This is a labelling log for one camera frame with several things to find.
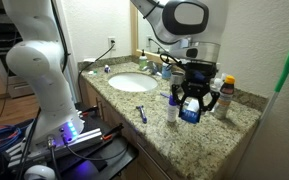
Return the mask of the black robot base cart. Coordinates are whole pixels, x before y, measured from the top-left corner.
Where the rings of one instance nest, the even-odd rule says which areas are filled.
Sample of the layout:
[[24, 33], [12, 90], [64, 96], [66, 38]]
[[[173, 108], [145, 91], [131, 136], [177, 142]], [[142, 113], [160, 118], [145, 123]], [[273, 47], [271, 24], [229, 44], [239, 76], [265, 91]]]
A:
[[57, 180], [109, 180], [138, 156], [122, 129], [109, 128], [96, 106], [81, 102], [51, 114], [42, 110], [25, 138], [5, 151], [8, 167], [22, 179], [51, 161]]

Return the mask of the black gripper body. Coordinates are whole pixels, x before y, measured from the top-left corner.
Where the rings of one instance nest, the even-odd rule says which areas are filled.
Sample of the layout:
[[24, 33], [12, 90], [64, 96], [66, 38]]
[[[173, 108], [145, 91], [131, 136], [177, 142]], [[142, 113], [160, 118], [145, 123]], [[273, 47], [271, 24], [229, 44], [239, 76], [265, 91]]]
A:
[[184, 92], [183, 98], [192, 97], [202, 100], [208, 93], [212, 99], [218, 99], [218, 93], [211, 89], [210, 82], [217, 73], [217, 67], [214, 63], [186, 63], [181, 65], [185, 72], [184, 81], [181, 88]]

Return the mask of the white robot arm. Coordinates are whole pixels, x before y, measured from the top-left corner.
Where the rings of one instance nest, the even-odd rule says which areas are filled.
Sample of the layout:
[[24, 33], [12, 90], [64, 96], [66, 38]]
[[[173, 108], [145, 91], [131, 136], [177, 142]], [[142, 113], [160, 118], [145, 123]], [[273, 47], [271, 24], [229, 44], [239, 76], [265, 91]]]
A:
[[[228, 0], [130, 0], [151, 25], [155, 37], [171, 45], [169, 54], [184, 58], [178, 67], [185, 71], [182, 83], [188, 97], [202, 98], [217, 73], [221, 36], [226, 24]], [[37, 96], [41, 115], [26, 134], [37, 150], [49, 135], [74, 141], [84, 129], [62, 74], [63, 41], [51, 0], [2, 0], [7, 15], [23, 40], [7, 53], [7, 65], [25, 79]]]

